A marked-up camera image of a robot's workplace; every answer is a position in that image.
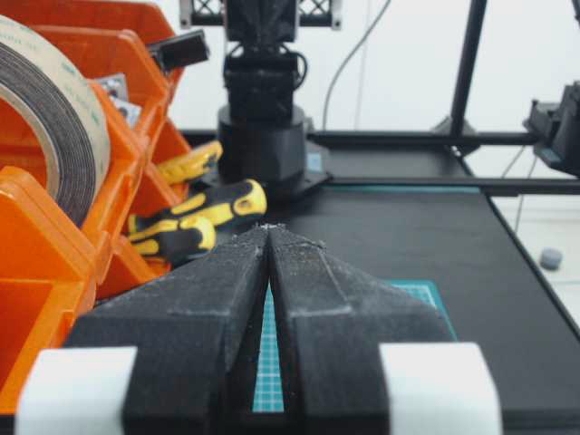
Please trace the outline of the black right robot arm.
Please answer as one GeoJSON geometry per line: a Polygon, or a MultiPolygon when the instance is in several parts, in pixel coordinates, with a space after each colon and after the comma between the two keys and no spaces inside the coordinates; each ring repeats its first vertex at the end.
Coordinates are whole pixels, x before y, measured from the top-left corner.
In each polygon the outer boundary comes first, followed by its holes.
{"type": "Polygon", "coordinates": [[[332,180],[272,207],[268,220],[387,280],[427,280],[459,339],[478,343],[508,434],[579,431],[579,325],[493,204],[495,196],[578,192],[577,179],[472,174],[481,145],[524,145],[579,170],[579,105],[534,102],[522,132],[316,131],[332,180]]]}

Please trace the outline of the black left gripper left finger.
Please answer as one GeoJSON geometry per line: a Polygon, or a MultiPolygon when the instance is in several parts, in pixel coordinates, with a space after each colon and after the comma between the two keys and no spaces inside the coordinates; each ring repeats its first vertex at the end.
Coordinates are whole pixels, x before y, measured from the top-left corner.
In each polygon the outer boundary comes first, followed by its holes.
{"type": "Polygon", "coordinates": [[[266,290],[264,227],[79,317],[39,353],[18,434],[217,434],[253,310],[266,290]]]}

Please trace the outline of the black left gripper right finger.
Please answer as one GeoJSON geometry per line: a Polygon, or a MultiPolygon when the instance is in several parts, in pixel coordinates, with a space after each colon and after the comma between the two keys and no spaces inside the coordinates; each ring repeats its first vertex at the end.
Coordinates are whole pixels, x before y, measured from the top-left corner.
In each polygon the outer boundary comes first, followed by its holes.
{"type": "Polygon", "coordinates": [[[499,434],[479,346],[436,307],[275,226],[268,261],[285,407],[308,434],[499,434]]]}

